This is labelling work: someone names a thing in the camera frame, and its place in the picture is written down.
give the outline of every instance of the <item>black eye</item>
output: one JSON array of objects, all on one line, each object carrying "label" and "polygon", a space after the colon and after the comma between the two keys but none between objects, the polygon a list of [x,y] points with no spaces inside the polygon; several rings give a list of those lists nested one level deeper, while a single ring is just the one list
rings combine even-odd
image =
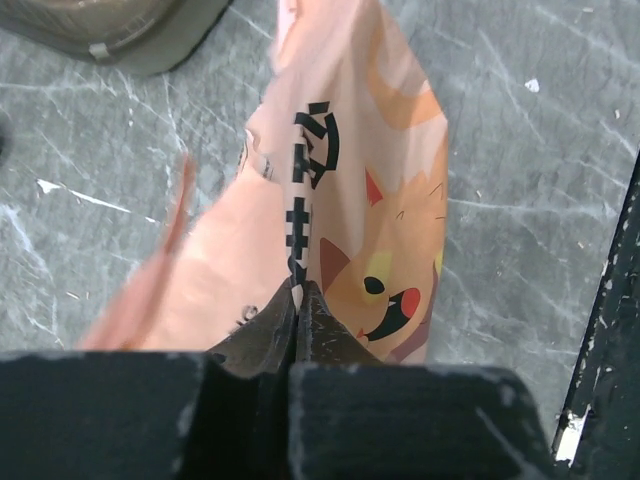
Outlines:
[{"label": "black eye", "polygon": [[364,289],[371,295],[380,295],[382,292],[384,292],[384,283],[382,283],[376,277],[365,277]]}]

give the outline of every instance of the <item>marble surface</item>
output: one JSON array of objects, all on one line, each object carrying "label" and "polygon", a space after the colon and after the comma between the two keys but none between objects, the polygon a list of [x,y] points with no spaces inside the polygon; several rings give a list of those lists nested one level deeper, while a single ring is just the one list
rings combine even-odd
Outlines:
[{"label": "marble surface", "polygon": [[[386,3],[450,120],[430,360],[515,369],[551,436],[640,140],[640,3]],[[0,32],[0,349],[78,340],[159,238],[182,145],[194,214],[216,199],[270,78],[274,14],[236,0],[187,63],[146,79]]]}]

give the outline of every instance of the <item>open mouth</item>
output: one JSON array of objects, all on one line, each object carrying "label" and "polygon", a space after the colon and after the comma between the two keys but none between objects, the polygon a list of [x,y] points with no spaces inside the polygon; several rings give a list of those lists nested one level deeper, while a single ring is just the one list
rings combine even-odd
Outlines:
[{"label": "open mouth", "polygon": [[389,304],[382,322],[373,331],[364,333],[360,330],[356,338],[367,337],[370,342],[383,339],[404,327],[416,313],[420,304],[420,291],[409,288],[389,297]]}]

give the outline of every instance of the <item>cartoon character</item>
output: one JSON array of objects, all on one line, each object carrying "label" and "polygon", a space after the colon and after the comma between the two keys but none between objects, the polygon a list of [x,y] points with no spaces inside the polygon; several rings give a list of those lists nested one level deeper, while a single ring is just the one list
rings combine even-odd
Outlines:
[{"label": "cartoon character", "polygon": [[426,348],[445,236],[441,165],[446,162],[436,159],[429,178],[421,171],[396,192],[385,191],[366,169],[362,249],[349,259],[320,239],[322,289],[331,313],[382,360],[401,362]]}]

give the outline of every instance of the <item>gray bin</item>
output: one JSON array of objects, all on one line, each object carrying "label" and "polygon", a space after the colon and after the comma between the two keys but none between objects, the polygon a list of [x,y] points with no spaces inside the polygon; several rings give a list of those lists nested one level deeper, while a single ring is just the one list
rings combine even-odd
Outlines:
[{"label": "gray bin", "polygon": [[228,3],[0,0],[0,28],[79,60],[151,75],[186,58]]}]

